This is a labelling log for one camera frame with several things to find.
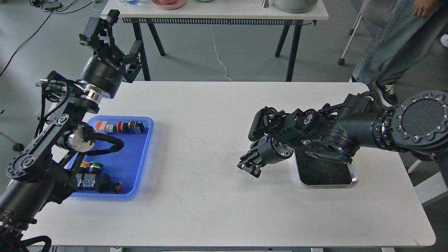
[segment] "sneaker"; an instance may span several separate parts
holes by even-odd
[[[448,47],[448,33],[443,35],[440,38],[440,42],[442,43],[442,45],[444,45],[445,47]]]
[[[390,107],[398,104],[398,98],[395,95],[393,83],[380,86],[374,82],[371,87],[373,88],[371,91],[375,91],[375,93],[378,94],[379,100],[384,107]]]

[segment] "table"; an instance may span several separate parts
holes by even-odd
[[[286,81],[292,80],[294,64],[299,45],[300,33],[304,20],[327,20],[328,13],[322,0],[308,12],[291,13],[279,9],[271,3],[269,8],[262,8],[261,3],[252,0],[214,0],[211,2],[200,2],[199,0],[188,0],[187,3],[175,10],[158,9],[151,0],[141,0],[139,4],[127,4],[126,1],[108,1],[102,17],[107,16],[111,9],[118,9],[123,22],[132,23],[136,40],[142,39],[140,23],[147,23],[160,55],[165,55],[160,38],[154,24],[229,24],[229,25],[283,25],[283,31],[275,52],[279,57],[288,34],[289,27],[293,25],[294,34],[289,56]],[[151,80],[145,50],[142,50],[141,61],[145,80]]]
[[[154,120],[135,196],[47,204],[24,239],[48,235],[54,246],[171,250],[432,245],[434,232],[395,152],[361,148],[354,157],[359,183],[346,189],[302,185],[292,158],[262,168],[260,178],[236,167],[260,108],[317,109],[342,102],[348,90],[366,86],[123,83],[114,99],[101,101],[99,114]]]

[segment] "black sneaker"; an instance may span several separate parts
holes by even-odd
[[[378,102],[380,103],[380,105],[382,104],[382,106],[384,107],[390,107],[398,104],[398,98],[396,97],[393,90],[393,83],[380,86],[376,82],[374,82],[371,86],[373,90],[371,89],[370,91],[375,91],[375,93],[378,94]]]

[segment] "hand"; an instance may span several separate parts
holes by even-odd
[[[437,3],[437,0],[415,0],[412,5],[412,13],[416,17],[427,17],[434,5]]]

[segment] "bowl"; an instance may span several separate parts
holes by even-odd
[[[312,9],[317,0],[273,0],[278,8],[289,12],[305,12]]]
[[[172,4],[176,2],[176,0],[159,0],[159,2],[162,4]]]

